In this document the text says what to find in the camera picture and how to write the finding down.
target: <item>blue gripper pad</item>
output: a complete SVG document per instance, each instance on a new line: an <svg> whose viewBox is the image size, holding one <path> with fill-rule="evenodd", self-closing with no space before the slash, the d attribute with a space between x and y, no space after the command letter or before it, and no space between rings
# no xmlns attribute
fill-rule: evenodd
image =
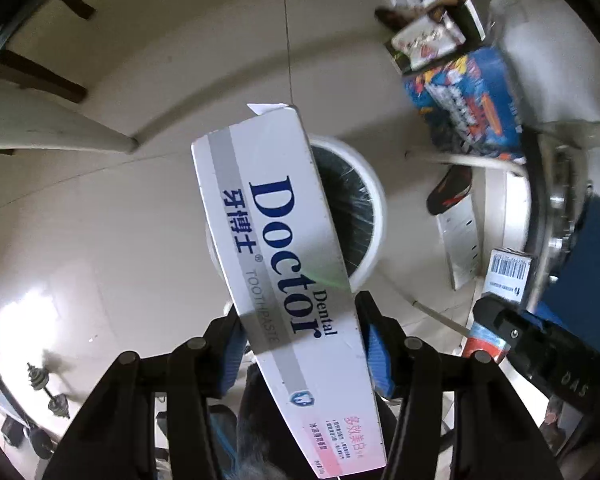
<svg viewBox="0 0 600 480"><path fill-rule="evenodd" d="M222 375L218 383L218 391L224 397L238 377L238 370L247 345L247 333L238 321L234 324L222 355Z"/></svg>
<svg viewBox="0 0 600 480"><path fill-rule="evenodd" d="M391 358L374 325L369 326L366 364L376 391L385 399L391 399L395 392L395 383L391 377Z"/></svg>

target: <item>white pipe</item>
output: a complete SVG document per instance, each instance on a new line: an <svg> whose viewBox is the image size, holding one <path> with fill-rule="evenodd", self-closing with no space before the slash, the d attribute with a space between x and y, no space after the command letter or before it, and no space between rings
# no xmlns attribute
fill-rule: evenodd
<svg viewBox="0 0 600 480"><path fill-rule="evenodd" d="M513 174L527 178L526 169L521 164L488 156L457 155L442 152L407 152L405 158L410 157L440 164L458 164L459 166L471 166L472 168L493 168L495 170L510 171Z"/></svg>
<svg viewBox="0 0 600 480"><path fill-rule="evenodd" d="M444 326L450 328L454 332L457 332L464 337L469 337L469 329L467 327L456 323L453 319L449 319L447 316L443 316L437 310L433 310L432 308L421 304L418 300L409 298L403 291L400 290L397 285L395 285L393 280L391 280L384 272L382 272L382 270L377 269L376 273L391 286L396 294L398 294L404 301L409 303L413 308L417 308L419 311L423 312L429 317L432 317L437 322L442 323Z"/></svg>

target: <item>black trash bag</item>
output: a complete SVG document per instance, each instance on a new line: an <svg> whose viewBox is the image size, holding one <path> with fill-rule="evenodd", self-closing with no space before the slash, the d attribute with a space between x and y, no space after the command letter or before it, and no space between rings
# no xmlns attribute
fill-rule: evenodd
<svg viewBox="0 0 600 480"><path fill-rule="evenodd" d="M351 276L371 243L374 209L359 174L339 156L320 146L311 146L322 188L327 197L340 249Z"/></svg>

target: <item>small box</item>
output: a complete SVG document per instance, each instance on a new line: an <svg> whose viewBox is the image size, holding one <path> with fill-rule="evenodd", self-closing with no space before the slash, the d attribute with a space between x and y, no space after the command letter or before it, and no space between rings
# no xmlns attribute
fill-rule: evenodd
<svg viewBox="0 0 600 480"><path fill-rule="evenodd" d="M482 293L492 292L503 300L520 303L525 293L530 265L531 256L494 249L491 251Z"/></svg>
<svg viewBox="0 0 600 480"><path fill-rule="evenodd" d="M218 130L192 152L234 305L316 476L384 466L354 298L298 112Z"/></svg>

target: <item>white floor tile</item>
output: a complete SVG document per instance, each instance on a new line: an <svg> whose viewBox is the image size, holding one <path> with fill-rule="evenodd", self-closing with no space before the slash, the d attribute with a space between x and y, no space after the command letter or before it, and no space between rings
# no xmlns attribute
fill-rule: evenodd
<svg viewBox="0 0 600 480"><path fill-rule="evenodd" d="M442 314L464 326L470 309L471 303L465 303L444 310ZM438 352L446 354L451 354L462 342L461 334L428 316L415 323L403 325L402 328L406 335L417 336L433 346Z"/></svg>
<svg viewBox="0 0 600 480"><path fill-rule="evenodd" d="M374 17L382 4L286 0L293 99L309 132L413 135L413 105L382 46L391 34Z"/></svg>
<svg viewBox="0 0 600 480"><path fill-rule="evenodd" d="M600 44L564 0L495 0L532 119L600 121Z"/></svg>
<svg viewBox="0 0 600 480"><path fill-rule="evenodd" d="M0 156L0 206L71 176L188 152L196 137L289 101L284 0L85 0L85 22L49 0L10 48L88 88L80 113L142 146L132 155Z"/></svg>
<svg viewBox="0 0 600 480"><path fill-rule="evenodd" d="M4 424L4 421L5 416L0 413L0 428ZM35 451L33 451L29 440L25 438L20 447L9 446L4 441L4 436L0 432L0 447L4 450L7 458L13 464L14 468L17 469L18 473L22 475L24 480L36 480L36 478L40 478L40 476L36 476L36 472L38 468L43 470L47 462L39 459Z"/></svg>
<svg viewBox="0 0 600 480"><path fill-rule="evenodd" d="M222 316L229 295L206 248L190 155L109 168L78 185L102 301L124 349L170 352Z"/></svg>
<svg viewBox="0 0 600 480"><path fill-rule="evenodd" d="M0 372L27 413L55 434L69 423L29 386L27 362L54 372L48 388L66 393L75 415L119 351L84 244L77 182L1 208Z"/></svg>

